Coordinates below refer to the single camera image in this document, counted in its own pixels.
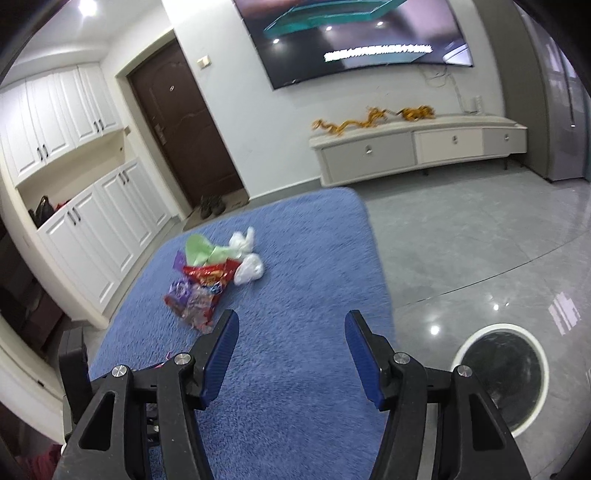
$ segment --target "black circular object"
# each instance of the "black circular object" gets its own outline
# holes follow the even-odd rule
[[[487,333],[468,348],[462,363],[474,370],[510,430],[534,411],[542,366],[525,339],[512,332]]]

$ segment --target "golden dragon figurine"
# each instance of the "golden dragon figurine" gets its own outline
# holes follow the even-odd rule
[[[312,124],[312,130],[322,128],[324,130],[328,130],[328,133],[332,135],[342,135],[343,131],[350,125],[357,125],[360,128],[377,127],[376,121],[379,119],[386,120],[388,118],[388,114],[394,116],[402,115],[402,117],[405,120],[408,120],[410,122],[415,122],[421,118],[435,118],[435,110],[433,109],[433,107],[430,107],[428,105],[421,105],[419,108],[403,108],[399,112],[393,112],[392,110],[388,109],[382,110],[378,107],[373,106],[368,108],[368,118],[365,121],[345,120],[342,124],[337,125],[325,122],[320,118]]]

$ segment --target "tv stand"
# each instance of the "tv stand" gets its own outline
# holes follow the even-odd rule
[[[310,139],[325,187],[527,151],[527,127],[499,116],[442,115]]]

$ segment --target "gray tile floor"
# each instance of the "gray tile floor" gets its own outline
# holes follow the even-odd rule
[[[486,325],[522,326],[542,344],[548,398],[517,442],[532,477],[546,480],[591,420],[591,186],[550,184],[517,164],[502,166],[440,167],[353,188],[368,208],[398,348],[448,369],[462,343]],[[178,224],[167,238],[181,232]],[[572,301],[580,316],[572,330],[562,322],[564,335],[550,313],[558,299]],[[93,357],[104,332],[89,327],[85,335]],[[432,439],[428,422],[422,478],[430,478]]]

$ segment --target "light switch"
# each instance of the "light switch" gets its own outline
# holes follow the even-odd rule
[[[212,64],[212,59],[209,58],[209,55],[205,55],[204,57],[200,58],[197,61],[197,65],[199,65],[199,68],[201,68],[202,70],[205,67],[209,67]]]

